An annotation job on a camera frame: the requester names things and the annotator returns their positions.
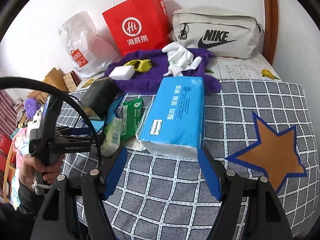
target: hand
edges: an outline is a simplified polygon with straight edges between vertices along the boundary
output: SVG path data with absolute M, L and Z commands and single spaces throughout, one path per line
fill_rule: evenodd
M 39 172 L 47 172 L 44 174 L 43 179 L 48 184 L 53 184 L 55 179 L 58 177 L 61 171 L 62 160 L 65 155 L 59 155 L 58 161 L 50 166 L 44 166 L 41 161 L 36 157 L 31 157 L 30 154 L 26 154 L 21 162 L 19 171 L 20 182 L 29 189 L 32 189 L 33 179 L 35 177 L 35 169 Z

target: green packet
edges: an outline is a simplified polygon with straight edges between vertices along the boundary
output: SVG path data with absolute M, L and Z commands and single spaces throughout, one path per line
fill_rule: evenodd
M 131 102 L 124 102 L 123 120 L 121 126 L 121 140 L 135 136 L 139 123 L 142 118 L 142 98 L 138 98 Z

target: curtain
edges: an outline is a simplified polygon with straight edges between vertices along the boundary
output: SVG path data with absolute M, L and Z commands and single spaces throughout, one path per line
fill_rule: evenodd
M 0 90 L 0 136 L 10 135 L 17 127 L 17 113 L 13 108 L 13 100 L 4 90 Z

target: blue tissue pack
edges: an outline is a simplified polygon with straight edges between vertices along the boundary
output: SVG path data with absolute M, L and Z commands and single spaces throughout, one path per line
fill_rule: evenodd
M 163 78 L 142 120 L 140 142 L 154 155 L 197 159 L 204 135 L 204 100 L 201 77 Z

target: white glove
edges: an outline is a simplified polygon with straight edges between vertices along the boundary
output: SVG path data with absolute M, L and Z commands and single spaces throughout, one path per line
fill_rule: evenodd
M 170 64 L 168 72 L 164 74 L 164 76 L 169 76 L 171 74 L 174 77 L 183 76 L 182 71 L 196 69 L 202 60 L 201 57 L 196 57 L 195 60 L 193 60 L 193 54 L 177 41 L 165 46 L 162 49 L 162 52 L 167 53 Z

